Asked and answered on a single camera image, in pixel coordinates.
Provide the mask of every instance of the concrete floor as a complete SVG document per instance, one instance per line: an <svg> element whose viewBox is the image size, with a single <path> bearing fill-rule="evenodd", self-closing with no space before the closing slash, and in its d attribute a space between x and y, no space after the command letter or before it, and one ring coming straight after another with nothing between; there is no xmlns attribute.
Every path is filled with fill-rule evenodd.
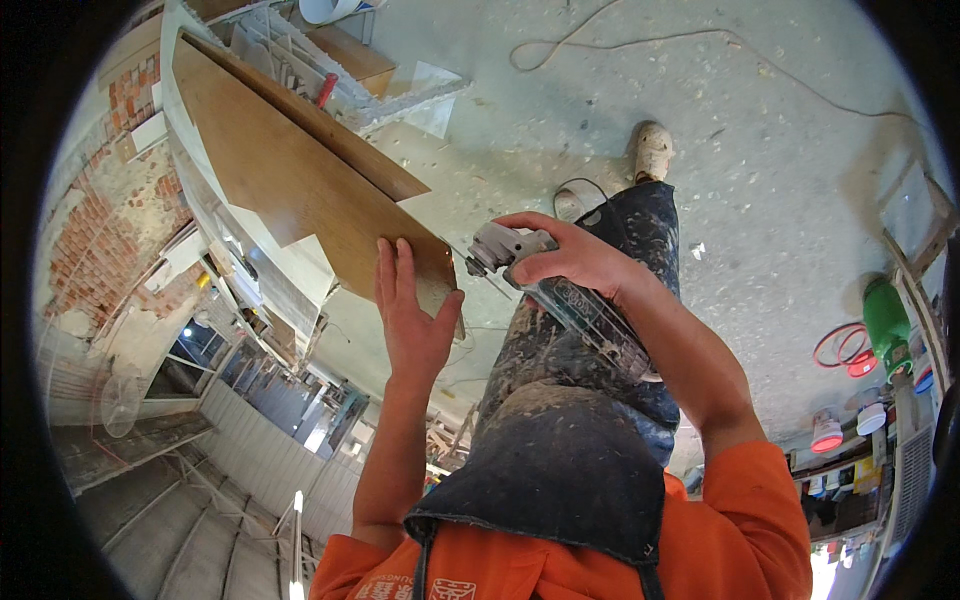
<svg viewBox="0 0 960 600"><path fill-rule="evenodd" d="M377 12L373 46L399 65L395 85L423 60L475 86L456 101L446 140L397 124L375 143L433 189L403 207L462 252L494 216L552 213L552 192L569 178L591 178L608 195L623 189L631 129L661 121L677 151L667 181L680 214L684 303L740 359L771 439L789 440L810 429L817 408L881 382L819 369L810 352L860 318L865 279L887 268L880 212L902 173L919 163L937 176L942 159L909 122L833 108L719 35L611 53L564 48L533 73L507 62L520 42L559 39L605 3L391 0ZM573 41L611 45L705 28L738 32L834 102L917 115L895 57L850 2L626 2ZM533 64L540 52L517 60ZM696 260L688 248L701 242L707 252ZM457 276L469 336L431 398L450 422L483 394L515 305L460 260ZM317 355L382 394L390 369L375 307L339 290L324 312L337 326ZM684 422L671 467L701 461Z"/></svg>

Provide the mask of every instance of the forearm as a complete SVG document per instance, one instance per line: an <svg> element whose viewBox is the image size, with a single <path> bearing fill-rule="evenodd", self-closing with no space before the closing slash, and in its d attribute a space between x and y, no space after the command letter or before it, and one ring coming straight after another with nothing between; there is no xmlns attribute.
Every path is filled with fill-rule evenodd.
<svg viewBox="0 0 960 600"><path fill-rule="evenodd" d="M430 388L387 382L370 456L353 497L354 529L363 525L399 526L423 494L426 406Z"/></svg>
<svg viewBox="0 0 960 600"><path fill-rule="evenodd" d="M733 353L646 267L633 264L614 302L700 432L707 460L739 442L764 440L747 376Z"/></svg>

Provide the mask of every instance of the hand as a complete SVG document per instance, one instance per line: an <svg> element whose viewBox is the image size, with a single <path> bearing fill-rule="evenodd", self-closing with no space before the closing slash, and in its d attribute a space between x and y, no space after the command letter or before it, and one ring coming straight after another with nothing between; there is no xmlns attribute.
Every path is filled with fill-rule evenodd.
<svg viewBox="0 0 960 600"><path fill-rule="evenodd" d="M417 303L417 279L410 244L403 238L396 240L396 264L390 242L381 237L376 244L380 255L376 261L373 293L387 338L387 354L393 369L391 380L429 394L450 356L464 293L450 292L437 317L430 317Z"/></svg>
<svg viewBox="0 0 960 600"><path fill-rule="evenodd" d="M560 246L559 250L540 252L518 262L514 267L517 283L563 276L577 285L596 290L619 306L624 283L636 280L643 268L600 238L539 212L518 212L493 222L513 229L544 229Z"/></svg>

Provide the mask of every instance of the orange shirt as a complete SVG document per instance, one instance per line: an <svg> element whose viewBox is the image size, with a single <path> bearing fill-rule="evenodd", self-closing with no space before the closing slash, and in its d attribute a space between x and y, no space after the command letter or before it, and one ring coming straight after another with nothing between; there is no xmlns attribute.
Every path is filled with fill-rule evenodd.
<svg viewBox="0 0 960 600"><path fill-rule="evenodd" d="M663 477L657 572L667 600L810 597L809 530L778 447L747 442L722 452L704 473L702 502ZM309 600L412 598L419 555L409 538L388 553L331 536ZM643 597L636 571L600 552L451 522L440 525L426 579L429 600Z"/></svg>

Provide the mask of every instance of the person's left hand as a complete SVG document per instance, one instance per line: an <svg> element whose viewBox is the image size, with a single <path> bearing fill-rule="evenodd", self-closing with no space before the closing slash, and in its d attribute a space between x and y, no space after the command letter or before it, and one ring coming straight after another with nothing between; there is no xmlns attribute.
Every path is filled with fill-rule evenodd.
<svg viewBox="0 0 960 600"><path fill-rule="evenodd" d="M410 244L403 238L396 240L396 263L389 241L381 237L377 248L380 255L373 289L387 338L387 353L393 369L391 380L429 394L450 356L464 293L450 292L437 317L430 317L417 303L417 279Z"/></svg>

